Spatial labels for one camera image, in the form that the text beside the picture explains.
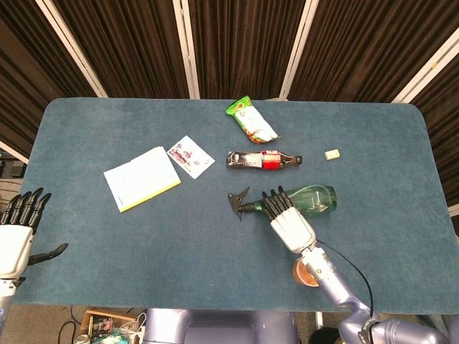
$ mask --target white notebook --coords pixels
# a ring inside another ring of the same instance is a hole
[[[181,183],[163,147],[106,171],[104,176],[121,212]]]

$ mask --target paper card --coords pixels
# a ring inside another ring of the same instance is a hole
[[[208,169],[215,160],[191,138],[185,136],[167,152],[193,179]]]

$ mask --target soda bottle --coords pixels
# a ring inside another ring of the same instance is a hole
[[[277,150],[264,150],[262,152],[229,152],[227,166],[231,168],[262,168],[265,170],[278,170],[287,166],[301,165],[301,156],[288,156]]]

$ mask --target cable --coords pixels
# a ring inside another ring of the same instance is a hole
[[[329,249],[332,249],[334,250],[337,254],[339,254],[340,256],[343,257],[344,260],[346,260],[360,275],[361,275],[361,278],[364,279],[365,281],[365,284],[366,286],[368,287],[368,293],[370,294],[370,317],[373,317],[373,292],[372,292],[372,288],[370,287],[370,284],[368,283],[368,280],[366,279],[364,273],[362,271],[360,271],[360,269],[358,267],[356,267],[356,265],[351,262],[349,259],[347,259],[342,253],[340,253],[337,249],[334,249],[332,246],[330,246],[329,244],[327,244],[326,242],[323,242],[319,239],[317,239],[318,242],[320,242],[322,245],[324,246],[327,246]]]
[[[64,322],[59,330],[59,335],[57,336],[57,344],[60,344],[60,335],[62,334],[62,330],[64,330],[64,327],[68,324],[73,324],[73,333],[72,333],[72,343],[73,340],[75,339],[75,331],[77,330],[77,324],[75,324],[73,321],[69,320],[67,322]]]
[[[73,315],[73,306],[70,306],[70,317],[72,317],[72,320],[75,321],[78,325],[81,325],[81,322],[75,319],[75,316]]]

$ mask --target snack bag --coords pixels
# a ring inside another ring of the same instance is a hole
[[[227,114],[235,118],[245,134],[255,143],[266,143],[279,137],[252,105],[248,95],[227,107]]]

